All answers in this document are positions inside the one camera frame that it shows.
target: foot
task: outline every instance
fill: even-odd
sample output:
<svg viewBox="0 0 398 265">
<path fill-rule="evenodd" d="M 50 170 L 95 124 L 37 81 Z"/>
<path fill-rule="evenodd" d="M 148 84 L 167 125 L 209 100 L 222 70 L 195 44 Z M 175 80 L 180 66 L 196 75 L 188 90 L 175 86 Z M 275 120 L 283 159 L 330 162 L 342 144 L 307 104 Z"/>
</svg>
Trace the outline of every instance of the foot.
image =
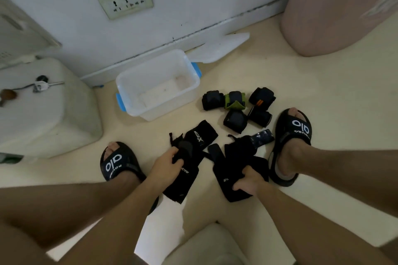
<svg viewBox="0 0 398 265">
<path fill-rule="evenodd" d="M 115 152 L 118 148 L 120 148 L 117 142 L 110 142 L 105 149 L 105 154 L 103 156 L 104 160 L 107 159 L 113 152 Z M 135 189 L 141 181 L 138 179 L 137 175 L 135 175 L 131 171 L 123 171 L 120 172 L 114 179 L 110 180 L 110 182 L 115 181 L 119 185 L 125 185 L 126 187 L 133 187 Z"/>
<path fill-rule="evenodd" d="M 297 108 L 290 108 L 288 111 L 290 116 L 297 117 L 303 121 L 307 121 L 305 117 L 297 110 Z M 285 176 L 295 175 L 295 162 L 301 153 L 301 147 L 307 145 L 302 139 L 291 139 L 282 148 L 282 151 L 277 159 L 279 171 Z"/>
</svg>

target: outlet faceplate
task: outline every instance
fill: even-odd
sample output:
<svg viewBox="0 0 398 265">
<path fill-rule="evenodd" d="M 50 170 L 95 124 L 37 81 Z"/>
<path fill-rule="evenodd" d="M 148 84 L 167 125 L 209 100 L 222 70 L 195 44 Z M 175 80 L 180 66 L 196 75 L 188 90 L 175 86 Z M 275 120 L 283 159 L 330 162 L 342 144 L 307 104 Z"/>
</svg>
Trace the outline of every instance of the outlet faceplate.
<svg viewBox="0 0 398 265">
<path fill-rule="evenodd" d="M 152 0 L 98 0 L 110 20 L 152 8 Z"/>
</svg>

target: beige floor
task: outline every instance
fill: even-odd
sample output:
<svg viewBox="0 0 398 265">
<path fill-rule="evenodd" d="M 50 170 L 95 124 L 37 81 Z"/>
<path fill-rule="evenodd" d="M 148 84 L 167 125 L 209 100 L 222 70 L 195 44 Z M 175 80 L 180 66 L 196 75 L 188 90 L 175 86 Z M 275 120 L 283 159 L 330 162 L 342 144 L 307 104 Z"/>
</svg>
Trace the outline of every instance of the beige floor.
<svg viewBox="0 0 398 265">
<path fill-rule="evenodd" d="M 298 56 L 279 31 L 280 17 L 245 28 L 251 38 L 214 64 L 201 65 L 201 92 L 240 90 L 250 94 L 269 87 L 277 97 L 276 116 L 296 106 L 310 117 L 313 145 L 328 149 L 398 149 L 398 14 L 353 46 L 326 56 Z M 114 82 L 96 89 L 103 120 L 103 138 L 87 147 L 34 164 L 0 166 L 0 186 L 102 181 L 99 159 L 109 141 L 127 143 L 144 172 L 169 147 L 168 133 L 179 135 L 206 119 L 219 134 L 216 143 L 230 142 L 223 110 L 204 112 L 201 102 L 188 104 L 153 122 L 121 112 Z M 260 129 L 249 124 L 243 135 Z M 259 149 L 268 156 L 272 145 Z M 179 243 L 218 220 L 230 230 L 252 264 L 292 264 L 293 257 L 266 210 L 255 199 L 228 203 L 207 159 L 182 205 L 164 198 L 148 217 L 136 252 L 157 265 Z M 373 245 L 398 235 L 398 219 L 383 214 L 307 176 L 282 189 L 317 212 L 348 228 Z M 59 258 L 77 241 L 51 251 Z"/>
</svg>

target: baseboard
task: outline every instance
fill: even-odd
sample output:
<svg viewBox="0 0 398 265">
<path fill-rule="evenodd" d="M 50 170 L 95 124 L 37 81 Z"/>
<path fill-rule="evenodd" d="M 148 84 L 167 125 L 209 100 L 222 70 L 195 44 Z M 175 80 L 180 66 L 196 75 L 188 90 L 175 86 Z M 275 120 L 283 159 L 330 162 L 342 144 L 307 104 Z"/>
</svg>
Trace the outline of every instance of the baseboard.
<svg viewBox="0 0 398 265">
<path fill-rule="evenodd" d="M 200 46 L 214 37 L 223 36 L 237 31 L 245 26 L 259 22 L 285 10 L 288 0 L 275 0 L 266 5 L 258 6 L 252 10 L 243 12 L 229 19 L 220 21 L 214 25 L 196 31 L 190 35 L 181 37 L 162 46 L 153 48 L 144 53 L 135 55 L 126 60 L 98 70 L 81 77 L 89 86 L 97 86 L 115 80 L 117 75 L 126 69 L 148 61 L 162 53 L 172 49 L 190 50 Z"/>
</svg>

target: black sandal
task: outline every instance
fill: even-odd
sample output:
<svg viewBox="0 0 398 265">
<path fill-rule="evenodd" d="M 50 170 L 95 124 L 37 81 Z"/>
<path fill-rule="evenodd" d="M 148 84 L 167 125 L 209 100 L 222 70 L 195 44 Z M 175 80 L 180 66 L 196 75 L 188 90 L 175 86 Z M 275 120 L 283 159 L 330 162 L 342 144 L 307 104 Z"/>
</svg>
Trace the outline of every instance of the black sandal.
<svg viewBox="0 0 398 265">
<path fill-rule="evenodd" d="M 306 122 L 288 114 L 289 109 L 284 110 L 276 122 L 275 128 L 275 147 L 269 157 L 269 177 L 277 185 L 282 187 L 290 187 L 297 179 L 298 174 L 285 176 L 280 171 L 276 164 L 279 154 L 283 146 L 291 139 L 302 139 L 308 145 L 311 145 L 312 127 L 306 115 L 299 110 L 305 117 Z"/>
<path fill-rule="evenodd" d="M 116 151 L 113 151 L 105 160 L 103 159 L 103 156 L 105 155 L 106 148 L 102 152 L 99 166 L 101 167 L 101 172 L 105 180 L 109 181 L 123 171 L 131 171 L 137 175 L 141 182 L 143 182 L 147 177 L 142 172 L 134 152 L 126 144 L 120 141 L 117 141 L 117 144 L 119 145 L 119 148 Z M 158 202 L 159 197 L 156 198 L 149 213 L 152 213 L 155 210 Z"/>
</svg>

